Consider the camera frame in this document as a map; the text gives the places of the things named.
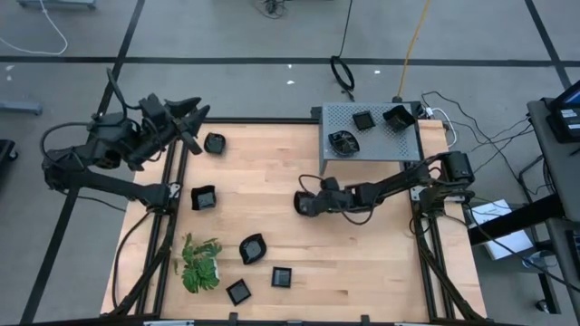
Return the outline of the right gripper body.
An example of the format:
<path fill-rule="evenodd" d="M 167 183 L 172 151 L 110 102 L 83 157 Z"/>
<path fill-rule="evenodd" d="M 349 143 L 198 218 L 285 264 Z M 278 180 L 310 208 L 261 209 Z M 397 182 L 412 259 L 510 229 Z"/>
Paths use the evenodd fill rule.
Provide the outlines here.
<path fill-rule="evenodd" d="M 360 213 L 363 207 L 355 202 L 351 189 L 321 190 L 314 198 L 314 212 L 322 213 Z"/>

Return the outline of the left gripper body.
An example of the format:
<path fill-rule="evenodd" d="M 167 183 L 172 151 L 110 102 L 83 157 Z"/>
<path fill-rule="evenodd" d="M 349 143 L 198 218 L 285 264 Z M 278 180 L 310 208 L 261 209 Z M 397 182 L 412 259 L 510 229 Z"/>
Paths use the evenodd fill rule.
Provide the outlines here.
<path fill-rule="evenodd" d="M 180 139 L 192 154 L 201 154 L 202 148 L 196 142 L 198 134 L 189 134 L 186 132 L 184 130 L 184 125 L 181 122 L 182 119 L 174 119 L 169 122 L 164 130 L 153 133 L 150 137 L 141 139 L 138 142 L 137 148 L 135 148 L 130 154 L 130 162 L 143 163 L 158 152 L 160 148 L 164 148 L 175 139 Z"/>

